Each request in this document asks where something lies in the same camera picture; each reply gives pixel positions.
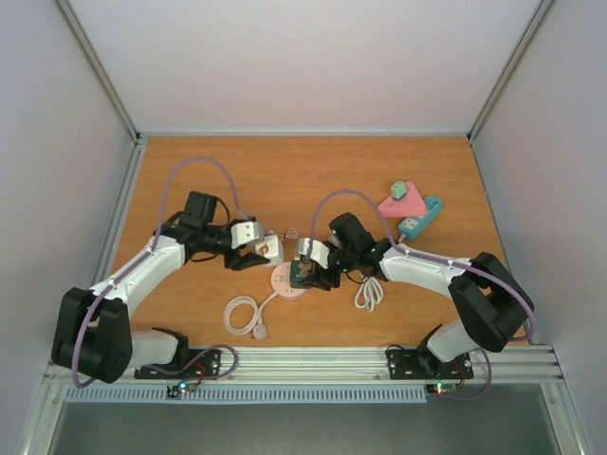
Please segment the green cube socket adapter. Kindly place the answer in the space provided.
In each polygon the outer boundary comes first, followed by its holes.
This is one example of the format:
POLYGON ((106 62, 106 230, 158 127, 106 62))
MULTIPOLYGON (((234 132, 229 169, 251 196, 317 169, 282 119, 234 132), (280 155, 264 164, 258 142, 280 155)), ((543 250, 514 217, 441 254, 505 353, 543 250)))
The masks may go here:
POLYGON ((292 288, 310 289, 313 278, 314 264, 312 262, 292 261, 289 268, 289 282, 292 288))

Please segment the white cube socket adapter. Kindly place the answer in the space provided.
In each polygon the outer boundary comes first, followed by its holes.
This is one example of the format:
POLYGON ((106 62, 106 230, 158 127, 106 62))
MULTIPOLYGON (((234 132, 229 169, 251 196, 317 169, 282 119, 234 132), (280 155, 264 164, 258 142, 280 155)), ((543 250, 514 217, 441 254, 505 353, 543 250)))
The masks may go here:
POLYGON ((277 266, 285 261, 284 247, 278 235, 271 234, 254 246, 257 255, 267 259, 265 266, 277 266))

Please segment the round pink power strip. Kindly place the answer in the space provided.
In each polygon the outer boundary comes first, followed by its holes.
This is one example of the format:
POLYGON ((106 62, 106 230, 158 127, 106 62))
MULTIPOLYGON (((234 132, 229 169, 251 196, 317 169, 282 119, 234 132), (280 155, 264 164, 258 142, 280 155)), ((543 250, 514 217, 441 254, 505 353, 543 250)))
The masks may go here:
POLYGON ((301 298, 306 289, 295 288, 290 284, 291 262, 277 265, 271 273, 270 284, 276 296, 282 300, 297 300, 301 298))

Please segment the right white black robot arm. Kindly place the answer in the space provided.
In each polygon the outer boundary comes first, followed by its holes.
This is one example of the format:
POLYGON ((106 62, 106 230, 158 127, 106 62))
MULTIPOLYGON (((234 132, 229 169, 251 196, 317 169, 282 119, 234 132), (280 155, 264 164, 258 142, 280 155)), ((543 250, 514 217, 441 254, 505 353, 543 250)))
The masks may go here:
POLYGON ((477 349, 499 353, 525 324, 534 321, 534 305, 505 266, 492 254, 452 259, 376 240, 359 219, 346 212, 330 228, 333 241, 299 240, 295 257, 298 283, 330 291, 342 276, 358 271, 365 278, 404 282, 448 297, 458 318, 430 331, 416 347, 413 363, 426 378, 436 377, 452 361, 477 349))

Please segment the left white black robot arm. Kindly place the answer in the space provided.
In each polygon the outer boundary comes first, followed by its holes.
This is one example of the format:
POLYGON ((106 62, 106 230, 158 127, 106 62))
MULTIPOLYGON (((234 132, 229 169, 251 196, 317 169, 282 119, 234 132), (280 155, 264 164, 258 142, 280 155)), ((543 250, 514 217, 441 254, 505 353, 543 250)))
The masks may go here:
POLYGON ((265 238, 256 218, 214 223, 223 203, 217 196, 191 192, 184 209, 163 221, 140 253, 116 273, 64 294, 50 359, 71 371, 76 387, 85 385, 81 375, 111 384, 129 369, 145 367, 170 377, 190 369, 187 336, 166 328, 134 333, 130 318, 163 280, 198 253, 223 257, 224 266, 233 271, 268 264, 268 258, 244 250, 265 238))

